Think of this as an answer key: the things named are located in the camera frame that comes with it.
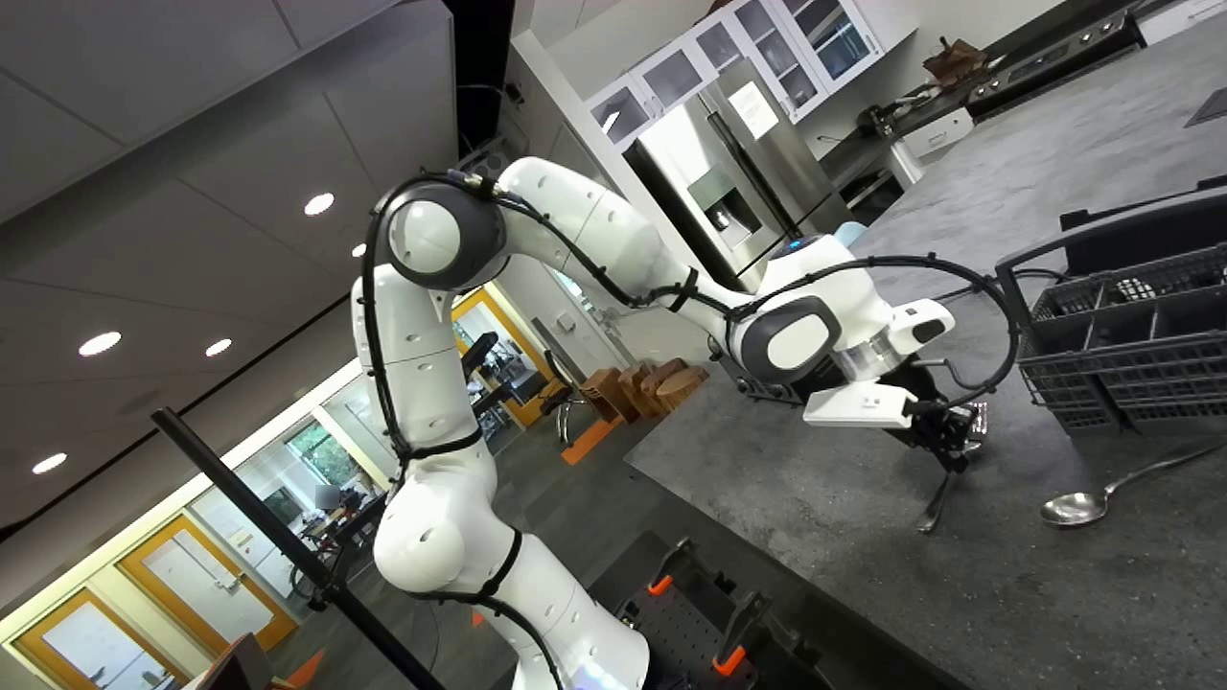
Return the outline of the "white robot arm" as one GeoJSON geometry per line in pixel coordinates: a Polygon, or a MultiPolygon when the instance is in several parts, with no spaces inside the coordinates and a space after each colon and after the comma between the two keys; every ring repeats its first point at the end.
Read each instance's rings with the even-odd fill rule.
{"type": "Polygon", "coordinates": [[[981,448],[975,399],[943,399],[917,354],[953,330],[937,299],[889,304],[832,235],[775,252],[750,293],[675,252],[634,205],[543,159],[499,178],[433,174],[391,188],[354,281],[354,340],[404,481],[372,564],[419,600],[462,602],[513,648],[513,690],[645,690],[648,639],[494,514],[494,455],[476,382],[539,389],[452,333],[452,299],[533,256],[625,306],[663,306],[731,362],[737,382],[784,399],[810,427],[865,427],[953,467],[981,448]]]}

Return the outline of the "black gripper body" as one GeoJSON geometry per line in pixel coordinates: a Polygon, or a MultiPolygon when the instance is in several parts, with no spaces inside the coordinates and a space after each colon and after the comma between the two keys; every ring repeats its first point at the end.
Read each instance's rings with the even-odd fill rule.
{"type": "Polygon", "coordinates": [[[968,462],[989,433],[981,404],[925,404],[914,431],[943,465],[968,462]]]}

